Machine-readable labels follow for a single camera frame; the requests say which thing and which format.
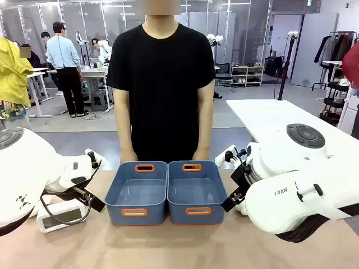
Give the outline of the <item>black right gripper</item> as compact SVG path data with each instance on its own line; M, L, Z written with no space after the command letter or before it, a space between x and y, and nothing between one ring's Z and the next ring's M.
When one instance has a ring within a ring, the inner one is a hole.
M252 173L250 165L240 165L231 175L231 179L238 187L221 203L221 207L225 212L230 212L237 205L241 205L248 189L251 186L249 175Z

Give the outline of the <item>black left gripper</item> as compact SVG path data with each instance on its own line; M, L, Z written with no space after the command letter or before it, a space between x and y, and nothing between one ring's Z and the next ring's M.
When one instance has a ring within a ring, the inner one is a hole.
M104 212L104 210L106 209L106 204L88 190L85 190L84 197L86 205L93 210L97 212Z

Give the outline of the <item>person's left hand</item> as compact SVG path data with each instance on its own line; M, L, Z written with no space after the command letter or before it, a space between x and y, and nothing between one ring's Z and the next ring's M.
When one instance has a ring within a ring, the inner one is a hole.
M203 161L209 160L209 149L208 148L197 148L195 151L192 160Z

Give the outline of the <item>person's right hand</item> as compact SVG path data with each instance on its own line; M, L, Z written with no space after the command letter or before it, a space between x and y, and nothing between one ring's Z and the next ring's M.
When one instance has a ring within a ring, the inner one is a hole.
M126 162L135 162L135 161L138 161L138 158L134 150L125 149L121 151L120 164Z

